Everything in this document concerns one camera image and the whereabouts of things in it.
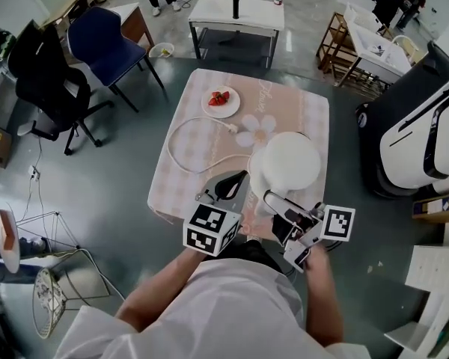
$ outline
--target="chair leg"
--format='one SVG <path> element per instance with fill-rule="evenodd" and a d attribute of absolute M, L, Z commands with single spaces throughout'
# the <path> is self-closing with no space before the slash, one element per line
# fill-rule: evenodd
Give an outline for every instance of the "chair leg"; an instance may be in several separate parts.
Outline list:
<path fill-rule="evenodd" d="M 136 108 L 136 106 L 134 106 L 132 104 L 132 102 L 128 99 L 128 97 L 125 96 L 125 94 L 120 90 L 120 88 L 118 88 L 118 86 L 116 86 L 115 84 L 110 85 L 110 86 L 116 90 L 117 94 L 119 94 L 121 96 L 121 98 L 125 100 L 125 102 L 129 105 L 129 107 L 131 109 L 133 109 L 136 113 L 139 112 L 139 110 Z"/>
<path fill-rule="evenodd" d="M 153 68 L 153 65 L 151 65 L 150 60 L 148 60 L 147 56 L 144 56 L 144 62 L 147 63 L 147 66 L 150 68 L 153 76 L 155 76 L 155 79 L 158 81 L 159 86 L 162 87 L 162 89 L 165 89 L 162 80 L 159 79 L 158 75 L 156 74 L 155 68 Z"/>
<path fill-rule="evenodd" d="M 76 130 L 76 124 L 74 123 L 72 126 L 72 129 L 70 129 L 70 134 L 68 135 L 68 140 L 67 140 L 67 146 L 65 147 L 65 156 L 71 156 L 73 154 L 73 151 L 70 149 L 70 144 L 72 143 L 73 140 L 73 135 L 75 134 L 75 130 Z"/>
<path fill-rule="evenodd" d="M 101 108 L 105 108 L 106 106 L 113 108 L 113 106 L 114 106 L 113 101 L 107 100 L 107 101 L 101 102 L 100 104 L 96 104 L 95 106 L 92 106 L 91 108 L 88 108 L 88 110 L 85 113 L 85 116 L 83 116 L 83 118 L 92 115 L 95 111 L 99 111 Z"/>
<path fill-rule="evenodd" d="M 85 123 L 83 122 L 83 120 L 77 120 L 76 121 L 80 127 L 83 129 L 83 132 L 85 132 L 85 134 L 87 135 L 87 137 L 90 139 L 91 142 L 94 143 L 94 145 L 96 147 L 101 147 L 102 146 L 102 141 L 100 140 L 95 140 L 95 138 L 93 137 L 93 135 L 90 133 L 90 130 L 88 130 L 87 126 L 85 125 Z"/>

